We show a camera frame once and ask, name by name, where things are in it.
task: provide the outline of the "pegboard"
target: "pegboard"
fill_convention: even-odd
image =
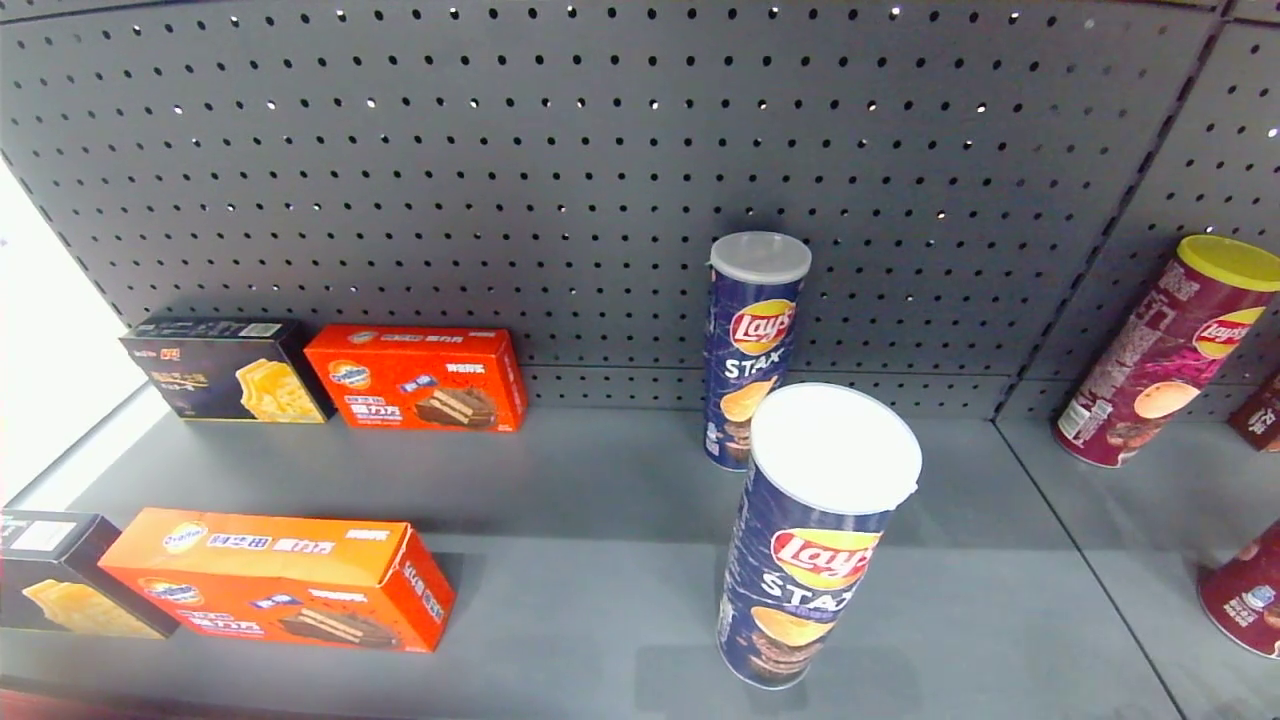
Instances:
[[[1211,384],[1174,416],[1175,423],[1221,423],[1253,392],[1252,386]],[[1073,380],[1023,380],[1014,387],[1000,420],[1056,419],[1075,392]]]
[[[29,20],[63,13],[109,10],[125,5],[142,5],[147,0],[0,0],[0,23]]]
[[[827,382],[858,388],[901,415],[989,419],[1006,378],[890,373],[805,373],[786,383]],[[701,410],[701,369],[525,368],[529,397],[536,405]]]
[[[710,242],[769,228],[814,251],[794,368],[1009,375],[1213,22],[150,5],[0,29],[0,141],[129,323],[504,325],[526,364],[695,369]]]
[[[1235,0],[1231,15],[1265,23],[1280,23],[1280,3],[1276,0]]]
[[[1079,379],[1178,240],[1216,232],[1280,252],[1280,29],[1228,26],[1140,187],[1046,338],[1030,379]],[[1221,383],[1280,365],[1280,304],[1228,359]]]

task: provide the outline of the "white lid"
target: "white lid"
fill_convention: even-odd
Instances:
[[[783,284],[809,273],[813,252],[790,234],[736,232],[712,243],[712,266],[748,283]]]
[[[893,510],[915,492],[923,462],[896,413],[828,383],[767,395],[751,418],[751,456],[782,492],[841,515]]]

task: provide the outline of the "cardboard box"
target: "cardboard box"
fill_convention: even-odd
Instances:
[[[179,418],[324,423],[333,415],[297,320],[148,318],[120,342]]]
[[[1226,420],[1256,450],[1280,451],[1280,373],[1271,375]]]
[[[152,639],[173,634],[178,623],[99,569],[119,534],[101,515],[0,511],[0,625]]]
[[[148,507],[99,565],[206,635],[431,652],[453,609],[408,523]]]
[[[352,425],[509,433],[525,418],[503,329],[329,325],[306,355]]]

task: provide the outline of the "blue chip can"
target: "blue chip can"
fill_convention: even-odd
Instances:
[[[777,233],[735,233],[712,246],[704,446],[721,468],[746,470],[751,414],[782,382],[810,260],[803,242]]]
[[[820,427],[805,427],[815,413],[826,413]],[[782,689],[804,678],[829,639],[893,510],[915,491],[920,452],[888,407],[824,383],[772,393],[753,427],[717,639],[739,678]],[[849,461],[877,445],[887,456],[882,471],[874,460]]]

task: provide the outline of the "ovaltine logo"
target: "ovaltine logo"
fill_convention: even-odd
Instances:
[[[782,342],[796,316],[790,300],[765,300],[742,307],[733,315],[728,337],[748,355],[764,355]]]
[[[773,560],[803,584],[833,591],[861,579],[878,542],[879,533],[792,528],[773,533]]]
[[[138,580],[138,584],[151,597],[165,602],[178,605],[201,605],[205,602],[205,597],[200,594],[200,591],[195,585],[186,583],[174,583],[164,578],[142,578]]]
[[[355,389],[365,389],[369,387],[372,375],[369,373],[369,368],[364,365],[357,365],[351,360],[334,360],[329,363],[329,379]]]
[[[179,552],[186,552],[196,547],[196,543],[200,542],[200,538],[205,537],[207,532],[209,528],[206,528],[204,523],[196,523],[193,520],[178,523],[178,527],[164,537],[161,544],[164,544],[165,551],[170,555],[178,555]]]
[[[1249,307],[1248,310],[1236,310],[1235,313],[1213,318],[1204,323],[1196,333],[1196,350],[1199,350],[1201,355],[1215,360],[1226,357],[1235,350],[1236,345],[1240,345],[1240,341],[1244,340],[1249,328],[1262,316],[1263,311],[1266,311],[1266,307]]]

